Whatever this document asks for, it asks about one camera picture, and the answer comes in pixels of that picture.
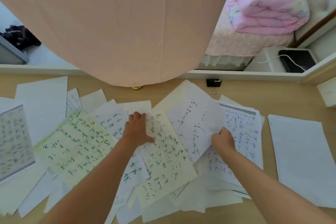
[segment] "left hand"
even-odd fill
[[[153,143],[154,138],[146,134],[146,114],[135,112],[128,116],[128,122],[125,124],[123,138],[127,138],[136,147],[147,142]]]

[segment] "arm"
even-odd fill
[[[113,150],[49,211],[40,224],[103,224],[135,149],[146,142],[154,142],[146,134],[145,121],[145,113],[131,114],[123,137]]]
[[[335,224],[335,220],[285,185],[268,176],[235,149],[231,133],[222,128],[212,146],[230,167],[267,223]]]

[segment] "desk surface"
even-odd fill
[[[14,98],[17,84],[54,77],[47,75],[0,75],[0,97]],[[113,98],[117,103],[151,100],[154,107],[182,81],[182,79],[173,79],[168,82],[145,86],[141,90],[132,90],[111,86],[90,76],[69,76],[68,90],[77,88],[79,95],[84,96],[103,89],[107,101]],[[316,86],[300,85],[292,82],[224,81],[222,86],[217,88],[218,94],[212,95],[211,89],[206,87],[205,80],[191,80],[191,82],[215,99],[225,95],[243,106],[259,110],[260,114],[265,117],[269,114],[276,114],[322,122],[331,153],[336,159],[336,109],[325,107]],[[265,122],[262,130],[262,151],[265,172],[277,179],[274,149],[268,122]],[[243,200],[242,204],[208,208],[206,213],[177,212],[150,223],[266,223],[254,203],[248,199]],[[35,224],[42,218],[46,202],[47,199],[23,219],[19,218],[18,213],[13,216],[0,216],[0,223]],[[336,219],[336,209],[323,210]],[[142,219],[137,218],[132,223],[142,223]]]

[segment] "bed sheet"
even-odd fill
[[[264,47],[286,47],[292,39],[293,34],[256,35],[238,33],[234,31],[227,11],[224,8],[218,19],[215,31],[211,37],[205,54],[211,56],[255,56]]]

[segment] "white cable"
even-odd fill
[[[254,56],[254,58],[252,59],[251,63],[252,63],[252,62],[254,61],[254,59],[258,56],[258,54],[257,54],[256,56]],[[306,71],[303,67],[301,67],[301,66],[299,66],[298,64],[296,64],[296,63],[292,60],[292,58],[291,58],[290,56],[286,55],[286,54],[279,55],[279,56],[274,57],[274,58],[272,58],[272,59],[276,59],[276,58],[278,58],[278,57],[280,57],[280,56],[286,56],[286,57],[288,57],[288,58],[293,62],[294,65],[298,66],[298,67],[301,68],[303,71]],[[264,62],[258,62],[258,61],[254,61],[254,62],[255,62],[255,63],[262,64],[262,63],[269,62],[269,61],[271,61],[272,59],[267,60],[267,61],[264,61]]]

